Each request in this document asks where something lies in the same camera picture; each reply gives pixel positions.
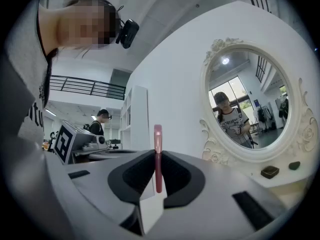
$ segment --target floor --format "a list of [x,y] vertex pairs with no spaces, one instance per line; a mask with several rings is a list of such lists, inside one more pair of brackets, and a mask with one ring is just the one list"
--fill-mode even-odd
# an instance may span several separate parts
[[282,131],[283,131],[283,128],[279,128],[279,129],[263,132],[261,135],[258,135],[256,133],[251,134],[253,141],[258,143],[258,145],[254,145],[254,148],[261,149],[266,146],[269,146],[280,136]]

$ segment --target man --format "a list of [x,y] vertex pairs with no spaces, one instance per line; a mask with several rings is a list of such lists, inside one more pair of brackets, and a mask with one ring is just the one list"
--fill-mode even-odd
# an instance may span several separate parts
[[96,120],[92,122],[89,127],[89,132],[95,135],[104,135],[104,130],[101,124],[107,123],[112,116],[109,116],[109,112],[106,109],[101,109],[96,115]]

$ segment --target ornate white mirror frame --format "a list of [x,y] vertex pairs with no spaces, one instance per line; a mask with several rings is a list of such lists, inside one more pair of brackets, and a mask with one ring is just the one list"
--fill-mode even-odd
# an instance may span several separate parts
[[[263,57],[282,74],[286,84],[289,96],[287,123],[280,137],[264,148],[248,149],[232,141],[219,126],[209,102],[209,79],[213,63],[221,56],[235,51],[247,51]],[[316,155],[318,123],[306,103],[307,92],[301,90],[302,81],[301,78],[295,79],[290,74],[285,62],[270,47],[238,38],[214,40],[206,54],[200,74],[200,99],[204,108],[204,118],[200,118],[200,123],[202,131],[207,132],[202,158],[233,166],[239,162],[263,163],[280,155],[287,155],[296,160],[310,153]]]

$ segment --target white t-shirt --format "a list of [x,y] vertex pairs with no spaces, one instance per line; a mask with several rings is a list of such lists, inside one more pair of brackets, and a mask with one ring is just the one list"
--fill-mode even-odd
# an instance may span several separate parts
[[241,113],[239,114],[237,109],[233,109],[228,114],[222,114],[222,121],[219,122],[221,127],[224,129],[226,134],[233,139],[238,144],[244,144],[248,143],[251,145],[249,136],[247,133],[244,134],[235,134],[235,132],[232,130],[232,128],[242,125],[244,126],[246,122],[249,121],[249,118],[247,117],[246,113],[241,109]]
[[25,112],[18,136],[41,145],[44,140],[44,81],[48,63],[37,33],[38,4],[38,0],[31,1],[20,15],[4,43],[4,56],[35,98],[29,111]]

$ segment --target white shelf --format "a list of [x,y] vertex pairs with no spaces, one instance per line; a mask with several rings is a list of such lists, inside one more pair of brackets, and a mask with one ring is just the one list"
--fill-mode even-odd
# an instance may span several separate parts
[[147,89],[133,86],[125,94],[121,113],[120,138],[123,149],[147,150],[150,147]]
[[130,131],[130,128],[131,128],[131,125],[129,125],[128,127],[122,129],[121,131],[122,132],[128,132],[128,131]]

